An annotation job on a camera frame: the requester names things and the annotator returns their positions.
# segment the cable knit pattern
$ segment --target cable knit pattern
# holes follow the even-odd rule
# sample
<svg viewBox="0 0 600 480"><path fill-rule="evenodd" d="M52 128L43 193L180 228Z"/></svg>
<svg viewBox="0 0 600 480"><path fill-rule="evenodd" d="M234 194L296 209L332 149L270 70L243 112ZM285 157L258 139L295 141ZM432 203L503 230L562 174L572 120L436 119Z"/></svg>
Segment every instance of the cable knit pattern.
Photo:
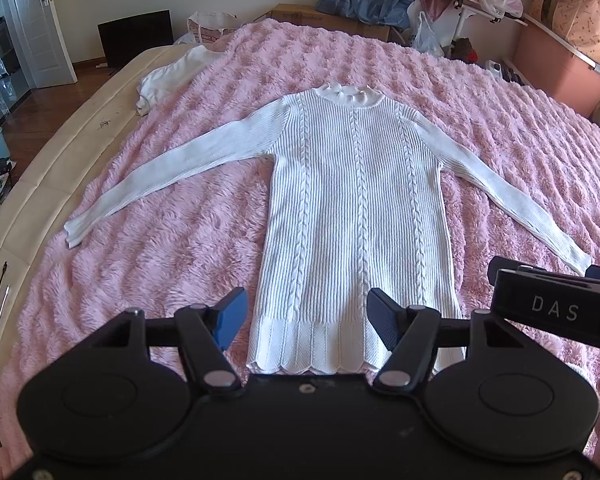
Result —
<svg viewBox="0 0 600 480"><path fill-rule="evenodd" d="M289 294L288 310L286 319L292 321L294 316L298 318L298 307L302 298L302 284L304 283L305 259L307 248L307 231L309 228L309 203L308 195L308 180L309 172L311 171L311 156L309 147L309 132L307 131L305 114L306 111L302 108L302 99L295 96L294 101L298 104L299 114L299 131L300 131L300 196L298 200L298 212L300 219L300 228L298 229L298 239L294 246L294 261L291 267L291 283L292 288Z"/></svg>
<svg viewBox="0 0 600 480"><path fill-rule="evenodd" d="M336 80L370 85L419 110L547 209L600 265L600 128L543 92L396 44L271 20L221 42L214 47L225 48L226 56L141 121L87 186L76 216L157 155L283 95ZM15 413L22 385L120 310L135 306L147 317L170 316L187 304L213 303L238 285L253 302L272 168L254 158L181 180L101 220L76 250L67 248L63 232L49 239L0 381L0 478L30 455ZM440 261L455 279L459 313L490 304L486 269L494 254L569 272L482 190L452 173L437 179L444 196L438 213L446 216L453 256ZM452 301L441 294L440 303ZM250 323L251 314L227 352L243 377ZM590 381L600 375L599 350L525 331ZM339 339L343 347L363 344L346 330ZM171 366L178 360L167 350L154 357Z"/></svg>
<svg viewBox="0 0 600 480"><path fill-rule="evenodd" d="M353 136L354 148L356 150L356 194L358 197L358 210L360 212L357 221L357 255L358 264L358 302L365 303L365 295L370 288L369 280L369 196L366 187L366 169L362 164L362 143L360 142L360 125L356 120L358 111L351 111L351 134ZM354 316L363 318L360 311L352 312Z"/></svg>
<svg viewBox="0 0 600 480"><path fill-rule="evenodd" d="M399 107L397 107L398 110L396 110L396 115L399 114ZM418 192L418 188L417 188L417 184L416 184L416 178L415 178L415 172L413 169L413 157L410 156L409 151L410 151L410 139L409 136L407 135L407 133L405 132L405 127L403 125L401 125L402 127L400 128L400 132L402 134L402 150L404 152L404 159L407 162L407 167L409 168L409 183L407 186L407 191L409 193L409 206L411 207L411 212L413 214L413 224L415 227L415 235L416 235L416 240L418 241L417 245L416 245L416 267L418 269L418 273L420 276L424 276L424 247L425 247L425 240L424 240L424 236L422 234L422 212L420 211L420 201L417 199L416 197L416 193ZM415 298L415 301L413 304L424 304L424 298L426 295L426 280L418 280L418 283L416 284L417 286L417 295Z"/></svg>

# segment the scalloped hem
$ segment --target scalloped hem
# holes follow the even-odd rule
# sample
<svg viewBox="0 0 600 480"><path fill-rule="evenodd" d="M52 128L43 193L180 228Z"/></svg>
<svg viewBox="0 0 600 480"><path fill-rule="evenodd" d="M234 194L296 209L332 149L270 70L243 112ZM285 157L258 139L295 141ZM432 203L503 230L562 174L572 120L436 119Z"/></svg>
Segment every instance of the scalloped hem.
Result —
<svg viewBox="0 0 600 480"><path fill-rule="evenodd" d="M260 374L377 371L389 352L365 319L340 322L254 318L247 366Z"/></svg>

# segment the cardboard box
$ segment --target cardboard box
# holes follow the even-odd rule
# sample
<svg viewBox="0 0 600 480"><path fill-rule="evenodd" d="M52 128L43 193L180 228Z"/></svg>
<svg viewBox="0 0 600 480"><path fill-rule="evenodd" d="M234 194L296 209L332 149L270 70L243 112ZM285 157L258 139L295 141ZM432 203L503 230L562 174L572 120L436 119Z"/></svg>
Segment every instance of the cardboard box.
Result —
<svg viewBox="0 0 600 480"><path fill-rule="evenodd" d="M327 30L341 30L352 36L357 34L364 38L376 38L387 41L389 30L387 25L365 25L365 23L340 16L332 16L318 12L311 6L278 4L269 11L268 16L277 22L288 22L294 25L308 25L309 27L326 28Z"/></svg>

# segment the metal screw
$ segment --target metal screw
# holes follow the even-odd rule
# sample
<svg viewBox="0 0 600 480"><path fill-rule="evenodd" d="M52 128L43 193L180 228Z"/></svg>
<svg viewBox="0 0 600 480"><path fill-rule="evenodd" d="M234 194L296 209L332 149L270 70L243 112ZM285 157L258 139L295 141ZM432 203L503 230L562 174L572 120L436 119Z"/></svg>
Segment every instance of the metal screw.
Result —
<svg viewBox="0 0 600 480"><path fill-rule="evenodd" d="M235 375L226 370L213 370L204 376L204 381L215 388L227 388L235 383Z"/></svg>
<svg viewBox="0 0 600 480"><path fill-rule="evenodd" d="M401 370L388 370L382 372L378 379L384 386L390 386L391 388L400 388L411 382L411 376L407 372Z"/></svg>
<svg viewBox="0 0 600 480"><path fill-rule="evenodd" d="M300 384L298 390L300 390L301 394L312 394L315 392L315 386L309 383Z"/></svg>
<svg viewBox="0 0 600 480"><path fill-rule="evenodd" d="M31 477L33 480L54 480L54 476L46 469L36 469Z"/></svg>

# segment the ribbed knit fabric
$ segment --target ribbed knit fabric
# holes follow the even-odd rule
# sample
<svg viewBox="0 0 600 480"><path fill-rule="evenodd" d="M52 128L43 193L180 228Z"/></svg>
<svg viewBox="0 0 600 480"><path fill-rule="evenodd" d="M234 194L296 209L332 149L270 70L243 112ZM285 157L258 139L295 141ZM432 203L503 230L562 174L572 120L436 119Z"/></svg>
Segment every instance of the ribbed knit fabric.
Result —
<svg viewBox="0 0 600 480"><path fill-rule="evenodd" d="M133 200L258 155L275 165L247 359L255 371L381 367L388 351L365 315L371 287L461 317L443 168L483 189L576 272L590 264L548 213L419 112L339 84L284 96L140 166L65 224L68 243ZM445 349L437 367L460 359L461 349Z"/></svg>

